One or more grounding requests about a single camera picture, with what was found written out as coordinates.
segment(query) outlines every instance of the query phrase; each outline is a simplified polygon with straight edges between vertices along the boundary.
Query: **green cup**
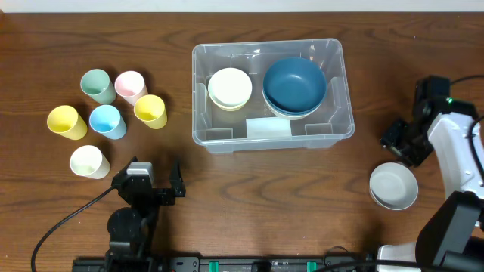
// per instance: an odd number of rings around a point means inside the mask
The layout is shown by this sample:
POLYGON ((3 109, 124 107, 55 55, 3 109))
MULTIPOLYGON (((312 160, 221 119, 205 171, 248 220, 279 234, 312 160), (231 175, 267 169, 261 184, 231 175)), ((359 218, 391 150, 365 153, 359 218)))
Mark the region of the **green cup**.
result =
POLYGON ((93 69, 81 78, 81 90, 100 104, 111 104, 116 99, 116 90, 106 72, 93 69))

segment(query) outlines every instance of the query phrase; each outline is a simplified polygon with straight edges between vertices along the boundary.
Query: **pink cup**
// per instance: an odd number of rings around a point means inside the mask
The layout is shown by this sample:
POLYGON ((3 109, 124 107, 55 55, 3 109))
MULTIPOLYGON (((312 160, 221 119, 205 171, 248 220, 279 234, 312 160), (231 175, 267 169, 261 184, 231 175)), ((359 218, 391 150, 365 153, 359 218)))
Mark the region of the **pink cup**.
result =
POLYGON ((116 93, 133 106, 138 99, 148 94, 143 76, 135 71, 127 71, 119 75, 114 82, 114 88, 116 93))

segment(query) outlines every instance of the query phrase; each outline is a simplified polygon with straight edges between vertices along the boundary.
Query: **white bowl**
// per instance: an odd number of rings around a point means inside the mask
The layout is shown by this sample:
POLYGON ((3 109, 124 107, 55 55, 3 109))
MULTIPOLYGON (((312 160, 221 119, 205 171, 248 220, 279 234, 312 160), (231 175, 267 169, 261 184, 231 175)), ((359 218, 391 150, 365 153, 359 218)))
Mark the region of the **white bowl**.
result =
POLYGON ((387 209, 406 209, 417 199, 417 179, 401 164, 384 163, 371 173, 370 195, 376 203, 387 209))
POLYGON ((267 98, 265 97, 265 95, 263 95, 264 97, 264 101, 265 101, 265 104, 267 104, 267 107, 269 107, 269 110, 272 111, 272 113, 274 113, 277 117, 281 117, 283 119, 286 119, 286 120, 300 120, 304 117, 307 117, 309 114, 315 112, 319 107, 316 107, 314 110, 308 112, 308 113, 305 113, 303 115, 300 115, 300 116, 290 116, 290 115, 287 115, 286 113, 280 113, 278 112, 278 110, 276 110, 268 101, 267 101, 267 98))
POLYGON ((221 109, 239 110, 250 99, 252 82, 244 71, 225 68, 212 76, 208 92, 213 103, 221 109))

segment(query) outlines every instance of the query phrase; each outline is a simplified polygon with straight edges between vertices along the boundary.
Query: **gray storage box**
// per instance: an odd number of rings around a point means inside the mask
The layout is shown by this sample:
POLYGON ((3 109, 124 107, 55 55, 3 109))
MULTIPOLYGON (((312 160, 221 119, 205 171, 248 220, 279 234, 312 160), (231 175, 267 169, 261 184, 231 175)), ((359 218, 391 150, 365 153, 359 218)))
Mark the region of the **gray storage box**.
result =
POLYGON ((211 153, 330 147, 355 132, 343 49, 336 39, 197 45, 192 58, 192 135, 195 143, 211 153), (323 70, 326 98, 311 115, 290 121, 292 136, 283 133, 270 138, 267 134, 247 138, 246 119, 275 116, 262 96, 262 80, 273 63, 286 57, 304 57, 323 70), (249 101, 234 112, 217 107, 206 90, 210 77, 227 67, 243 70, 253 84, 249 101))

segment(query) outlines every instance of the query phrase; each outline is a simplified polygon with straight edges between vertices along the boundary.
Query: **green tape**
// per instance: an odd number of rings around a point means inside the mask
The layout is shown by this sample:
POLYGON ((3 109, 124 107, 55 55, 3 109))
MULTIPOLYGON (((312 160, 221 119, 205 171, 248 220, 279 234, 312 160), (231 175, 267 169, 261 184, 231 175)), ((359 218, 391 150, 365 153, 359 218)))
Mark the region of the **green tape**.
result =
POLYGON ((219 263, 217 261, 209 262, 209 272, 219 272, 219 263))
POLYGON ((314 272, 318 269, 318 264, 315 261, 308 261, 307 272, 314 272))

